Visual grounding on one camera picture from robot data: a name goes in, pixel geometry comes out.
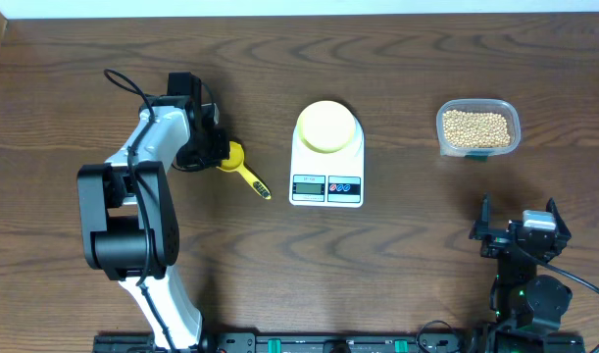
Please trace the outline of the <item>clear plastic container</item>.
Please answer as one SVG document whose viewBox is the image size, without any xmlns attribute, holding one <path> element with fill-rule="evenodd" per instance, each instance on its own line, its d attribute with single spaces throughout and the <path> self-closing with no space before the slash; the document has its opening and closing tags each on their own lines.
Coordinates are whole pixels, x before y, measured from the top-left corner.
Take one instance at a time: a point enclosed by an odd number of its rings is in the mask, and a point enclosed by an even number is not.
<svg viewBox="0 0 599 353">
<path fill-rule="evenodd" d="M 440 154 L 488 158 L 513 152 L 522 139 L 518 112 L 499 99 L 456 99 L 436 115 Z"/>
</svg>

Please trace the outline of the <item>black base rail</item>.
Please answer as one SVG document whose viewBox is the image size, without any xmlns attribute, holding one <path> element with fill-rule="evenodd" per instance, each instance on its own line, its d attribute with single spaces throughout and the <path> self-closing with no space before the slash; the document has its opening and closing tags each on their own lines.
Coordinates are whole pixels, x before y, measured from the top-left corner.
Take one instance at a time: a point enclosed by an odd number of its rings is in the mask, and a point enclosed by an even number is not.
<svg viewBox="0 0 599 353">
<path fill-rule="evenodd" d="M 584 342 L 575 335 L 552 335 L 547 341 L 517 341 L 509 343 L 510 336 L 500 335 L 496 348 L 473 347 L 451 333 L 423 333 L 419 340 L 413 335 L 256 335 L 248 332 L 226 332 L 214 338 L 202 339 L 202 345 L 181 348 L 173 352 L 214 353 L 417 353 L 417 352 L 585 352 Z M 96 335 L 90 352 L 169 352 L 161 348 L 149 335 Z"/>
</svg>

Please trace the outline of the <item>green tape label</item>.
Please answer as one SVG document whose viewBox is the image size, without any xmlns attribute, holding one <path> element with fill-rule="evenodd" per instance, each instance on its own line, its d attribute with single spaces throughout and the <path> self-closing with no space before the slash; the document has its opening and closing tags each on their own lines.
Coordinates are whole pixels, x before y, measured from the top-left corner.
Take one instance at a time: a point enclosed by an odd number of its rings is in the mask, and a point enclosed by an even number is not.
<svg viewBox="0 0 599 353">
<path fill-rule="evenodd" d="M 466 155 L 467 159 L 485 162 L 488 159 L 488 155 L 485 153 L 469 153 Z"/>
</svg>

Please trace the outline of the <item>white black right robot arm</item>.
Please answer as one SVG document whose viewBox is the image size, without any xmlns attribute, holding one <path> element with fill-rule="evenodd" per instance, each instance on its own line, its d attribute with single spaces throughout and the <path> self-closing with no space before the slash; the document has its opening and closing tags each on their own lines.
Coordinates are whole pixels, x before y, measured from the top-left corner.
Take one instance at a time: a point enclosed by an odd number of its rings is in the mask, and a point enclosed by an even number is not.
<svg viewBox="0 0 599 353">
<path fill-rule="evenodd" d="M 497 261 L 489 294 L 493 323 L 472 332 L 469 352 L 583 352 L 581 336 L 561 333 L 561 319 L 573 292 L 558 279 L 537 272 L 559 256 L 572 238 L 556 204 L 523 212 L 506 228 L 491 226 L 490 197 L 481 201 L 470 238 L 481 242 L 480 255 Z"/>
</svg>

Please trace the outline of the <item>yellow bowl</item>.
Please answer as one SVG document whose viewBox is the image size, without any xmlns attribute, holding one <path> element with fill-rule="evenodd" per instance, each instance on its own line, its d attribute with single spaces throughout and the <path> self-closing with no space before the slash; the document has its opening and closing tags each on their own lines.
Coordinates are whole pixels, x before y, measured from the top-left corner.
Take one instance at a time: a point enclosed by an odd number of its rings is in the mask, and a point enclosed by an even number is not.
<svg viewBox="0 0 599 353">
<path fill-rule="evenodd" d="M 334 153 L 345 148 L 356 132 L 356 119 L 335 101 L 318 101 L 307 106 L 297 120 L 298 137 L 309 149 Z"/>
</svg>

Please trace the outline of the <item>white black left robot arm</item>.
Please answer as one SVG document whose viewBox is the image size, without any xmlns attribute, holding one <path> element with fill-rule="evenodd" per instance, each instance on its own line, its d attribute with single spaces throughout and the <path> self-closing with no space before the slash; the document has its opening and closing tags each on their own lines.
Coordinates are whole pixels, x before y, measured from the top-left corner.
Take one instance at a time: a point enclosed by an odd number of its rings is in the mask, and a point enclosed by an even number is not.
<svg viewBox="0 0 599 353">
<path fill-rule="evenodd" d="M 151 333 L 102 333 L 96 352 L 214 352 L 203 316 L 189 299 L 176 266 L 179 227 L 167 174 L 219 166 L 229 156 L 226 131 L 209 87 L 190 72 L 171 73 L 162 95 L 145 93 L 127 76 L 104 75 L 140 96 L 139 123 L 105 162 L 76 177 L 83 253 L 90 268 L 117 282 L 138 304 Z"/>
</svg>

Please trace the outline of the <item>soybeans pile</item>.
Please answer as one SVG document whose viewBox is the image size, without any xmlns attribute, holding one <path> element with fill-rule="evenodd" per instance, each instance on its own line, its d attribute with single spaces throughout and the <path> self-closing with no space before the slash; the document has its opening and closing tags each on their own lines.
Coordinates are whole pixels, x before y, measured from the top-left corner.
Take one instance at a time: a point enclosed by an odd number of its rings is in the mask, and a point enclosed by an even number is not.
<svg viewBox="0 0 599 353">
<path fill-rule="evenodd" d="M 446 139 L 455 147 L 495 148 L 511 142 L 508 122 L 500 114 L 450 110 L 442 118 Z"/>
</svg>

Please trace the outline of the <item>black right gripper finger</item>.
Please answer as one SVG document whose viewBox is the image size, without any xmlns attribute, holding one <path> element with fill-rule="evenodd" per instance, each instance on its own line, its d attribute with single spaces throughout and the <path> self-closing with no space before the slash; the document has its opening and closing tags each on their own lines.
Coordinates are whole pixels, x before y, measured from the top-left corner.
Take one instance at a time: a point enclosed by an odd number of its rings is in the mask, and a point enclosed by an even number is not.
<svg viewBox="0 0 599 353">
<path fill-rule="evenodd" d="M 478 218 L 474 221 L 469 234 L 469 239 L 484 240 L 490 235 L 490 198 L 487 193 L 482 197 L 481 209 Z"/>
<path fill-rule="evenodd" d="M 560 237 L 565 241 L 569 241 L 571 239 L 571 232 L 569 231 L 566 223 L 563 221 L 560 216 L 558 207 L 553 198 L 550 198 L 546 204 L 546 211 L 553 216 L 553 219 L 556 224 L 556 231 L 559 233 Z"/>
</svg>

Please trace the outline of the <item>white digital kitchen scale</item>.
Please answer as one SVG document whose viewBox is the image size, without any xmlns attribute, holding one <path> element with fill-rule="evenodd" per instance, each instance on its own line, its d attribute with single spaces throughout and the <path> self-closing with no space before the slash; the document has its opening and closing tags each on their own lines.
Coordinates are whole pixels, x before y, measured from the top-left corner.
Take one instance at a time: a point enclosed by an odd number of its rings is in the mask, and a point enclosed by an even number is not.
<svg viewBox="0 0 599 353">
<path fill-rule="evenodd" d="M 365 138 L 359 121 L 340 150 L 311 149 L 300 124 L 293 131 L 288 201 L 294 206 L 360 208 L 365 192 Z"/>
</svg>

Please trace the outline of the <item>yellow measuring scoop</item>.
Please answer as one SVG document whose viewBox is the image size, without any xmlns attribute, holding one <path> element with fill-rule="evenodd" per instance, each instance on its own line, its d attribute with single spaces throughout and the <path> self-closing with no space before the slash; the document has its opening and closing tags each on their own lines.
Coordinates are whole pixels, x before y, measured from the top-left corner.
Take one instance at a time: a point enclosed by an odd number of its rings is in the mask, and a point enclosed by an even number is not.
<svg viewBox="0 0 599 353">
<path fill-rule="evenodd" d="M 221 161 L 219 170 L 226 173 L 239 173 L 246 183 L 263 199 L 271 200 L 272 194 L 268 187 L 245 165 L 245 152 L 241 144 L 235 141 L 229 143 L 229 157 Z"/>
</svg>

